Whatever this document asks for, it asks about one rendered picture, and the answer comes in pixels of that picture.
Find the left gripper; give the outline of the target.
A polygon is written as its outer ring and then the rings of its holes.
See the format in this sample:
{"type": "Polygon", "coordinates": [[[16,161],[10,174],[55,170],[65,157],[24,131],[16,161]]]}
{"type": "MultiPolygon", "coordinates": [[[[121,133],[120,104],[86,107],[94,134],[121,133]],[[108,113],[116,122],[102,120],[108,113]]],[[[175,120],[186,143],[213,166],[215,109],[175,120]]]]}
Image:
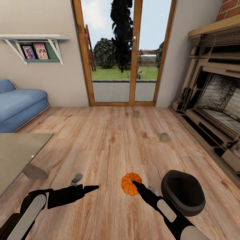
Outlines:
{"type": "Polygon", "coordinates": [[[68,187],[61,189],[62,191],[62,197],[61,197],[61,206],[69,203],[73,203],[76,200],[79,200],[85,196],[85,194],[98,189],[99,186],[84,186],[80,184],[78,186],[68,187]]]}

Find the cauldron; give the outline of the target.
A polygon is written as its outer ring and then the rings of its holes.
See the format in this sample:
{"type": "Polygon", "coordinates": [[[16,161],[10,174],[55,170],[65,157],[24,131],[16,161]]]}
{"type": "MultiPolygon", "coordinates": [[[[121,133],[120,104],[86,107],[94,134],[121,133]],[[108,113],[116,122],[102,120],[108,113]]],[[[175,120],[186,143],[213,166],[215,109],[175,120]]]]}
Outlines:
{"type": "Polygon", "coordinates": [[[206,204],[199,181],[185,172],[168,171],[162,179],[161,191],[162,196],[173,203],[185,217],[200,214],[206,204]]]}

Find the pumpkin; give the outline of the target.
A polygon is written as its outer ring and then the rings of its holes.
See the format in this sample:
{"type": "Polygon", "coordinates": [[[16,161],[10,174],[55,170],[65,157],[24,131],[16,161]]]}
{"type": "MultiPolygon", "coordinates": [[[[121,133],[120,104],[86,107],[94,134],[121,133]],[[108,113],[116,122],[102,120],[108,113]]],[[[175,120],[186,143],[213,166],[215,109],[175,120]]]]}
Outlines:
{"type": "Polygon", "coordinates": [[[123,189],[123,191],[126,194],[129,194],[130,196],[134,196],[134,195],[138,195],[138,191],[137,191],[137,187],[133,184],[132,181],[137,181],[139,183],[142,183],[142,179],[139,177],[138,174],[134,174],[132,173],[128,173],[126,174],[123,178],[122,178],[122,183],[121,183],[121,187],[123,189]]]}

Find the pillar candle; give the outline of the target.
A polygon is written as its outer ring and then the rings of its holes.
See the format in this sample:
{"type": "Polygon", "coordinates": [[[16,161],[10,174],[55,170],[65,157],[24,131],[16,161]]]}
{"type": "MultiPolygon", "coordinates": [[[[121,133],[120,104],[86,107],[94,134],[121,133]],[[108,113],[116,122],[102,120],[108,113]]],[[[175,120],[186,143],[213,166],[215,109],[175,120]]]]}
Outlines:
{"type": "Polygon", "coordinates": [[[160,135],[160,142],[162,142],[162,143],[166,143],[167,142],[167,139],[168,139],[168,134],[166,134],[166,133],[161,133],[161,135],[160,135]]]}
{"type": "Polygon", "coordinates": [[[135,117],[135,118],[139,118],[139,111],[135,111],[135,112],[134,112],[134,117],[135,117]]]}

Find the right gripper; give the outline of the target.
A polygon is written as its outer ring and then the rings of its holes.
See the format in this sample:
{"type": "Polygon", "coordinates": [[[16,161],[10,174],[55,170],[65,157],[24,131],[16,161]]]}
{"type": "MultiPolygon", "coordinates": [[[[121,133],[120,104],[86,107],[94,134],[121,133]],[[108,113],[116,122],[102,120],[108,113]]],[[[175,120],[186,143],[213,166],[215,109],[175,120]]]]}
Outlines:
{"type": "Polygon", "coordinates": [[[149,199],[150,199],[150,196],[153,195],[154,193],[151,192],[150,190],[148,190],[144,184],[142,183],[139,183],[137,181],[132,181],[133,184],[138,188],[137,191],[138,193],[141,195],[141,197],[143,198],[143,200],[149,204],[149,199]]]}

